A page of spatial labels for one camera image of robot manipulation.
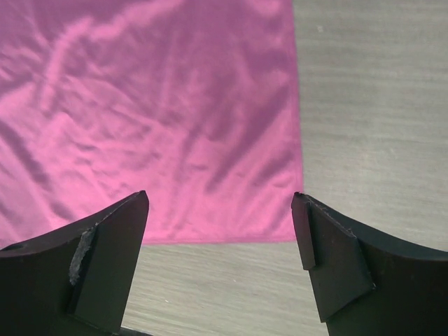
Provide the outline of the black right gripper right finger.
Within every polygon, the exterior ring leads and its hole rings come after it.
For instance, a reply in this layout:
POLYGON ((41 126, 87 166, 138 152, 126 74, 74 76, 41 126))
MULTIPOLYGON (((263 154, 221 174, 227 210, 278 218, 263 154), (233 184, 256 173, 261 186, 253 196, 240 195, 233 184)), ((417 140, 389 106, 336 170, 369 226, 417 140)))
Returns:
POLYGON ((297 192, 302 266, 330 335, 446 335, 447 253, 386 234, 297 192))

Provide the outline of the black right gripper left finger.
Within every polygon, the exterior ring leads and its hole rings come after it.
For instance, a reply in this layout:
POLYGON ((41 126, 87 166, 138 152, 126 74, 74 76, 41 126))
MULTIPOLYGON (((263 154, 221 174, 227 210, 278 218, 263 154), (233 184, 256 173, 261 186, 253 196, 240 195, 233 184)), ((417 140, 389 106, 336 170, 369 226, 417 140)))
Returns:
POLYGON ((149 212, 144 191, 1 250, 2 335, 133 335, 122 325, 149 212))

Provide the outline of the magenta satin napkin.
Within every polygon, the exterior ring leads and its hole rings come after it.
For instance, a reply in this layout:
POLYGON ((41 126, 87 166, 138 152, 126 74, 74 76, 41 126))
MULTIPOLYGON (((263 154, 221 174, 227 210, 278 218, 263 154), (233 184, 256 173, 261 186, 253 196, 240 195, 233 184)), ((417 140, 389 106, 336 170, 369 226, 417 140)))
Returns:
POLYGON ((147 244, 289 242, 291 1, 2 1, 1 245, 143 190, 147 244))

